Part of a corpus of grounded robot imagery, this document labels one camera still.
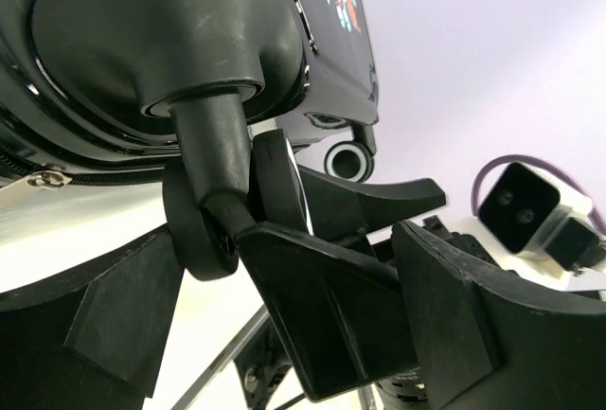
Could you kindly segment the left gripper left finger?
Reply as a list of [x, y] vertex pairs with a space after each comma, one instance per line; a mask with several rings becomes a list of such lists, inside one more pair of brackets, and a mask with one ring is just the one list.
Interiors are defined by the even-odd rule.
[[4, 409], [140, 409], [159, 376], [184, 275], [159, 227], [1, 294]]

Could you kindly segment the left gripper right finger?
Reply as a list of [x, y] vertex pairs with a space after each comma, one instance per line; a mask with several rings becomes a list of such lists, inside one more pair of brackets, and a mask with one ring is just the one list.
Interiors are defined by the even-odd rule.
[[487, 264], [410, 222], [392, 230], [434, 409], [601, 409], [605, 305]]

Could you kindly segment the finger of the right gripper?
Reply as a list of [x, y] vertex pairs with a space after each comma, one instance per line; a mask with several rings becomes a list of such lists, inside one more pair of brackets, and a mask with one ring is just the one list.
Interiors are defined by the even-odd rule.
[[394, 268], [272, 223], [240, 232], [236, 244], [308, 399], [418, 365]]
[[374, 233], [446, 205], [431, 178], [362, 184], [300, 166], [281, 130], [253, 138], [251, 164], [250, 200], [258, 218], [322, 240]]

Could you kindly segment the black and white suitcase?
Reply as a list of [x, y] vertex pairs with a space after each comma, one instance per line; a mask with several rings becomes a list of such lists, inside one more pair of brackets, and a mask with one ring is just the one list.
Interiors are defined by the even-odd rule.
[[1, 0], [1, 203], [161, 182], [177, 258], [231, 275], [255, 185], [311, 229], [298, 150], [374, 170], [378, 78], [362, 0]]

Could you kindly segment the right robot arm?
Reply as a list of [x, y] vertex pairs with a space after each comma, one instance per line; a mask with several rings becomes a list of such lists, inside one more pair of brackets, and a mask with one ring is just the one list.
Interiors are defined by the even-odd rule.
[[237, 238], [241, 260], [312, 401], [374, 384], [386, 407], [424, 399], [389, 242], [368, 235], [442, 207], [431, 179], [367, 185], [300, 167], [284, 132], [257, 136], [259, 222]]

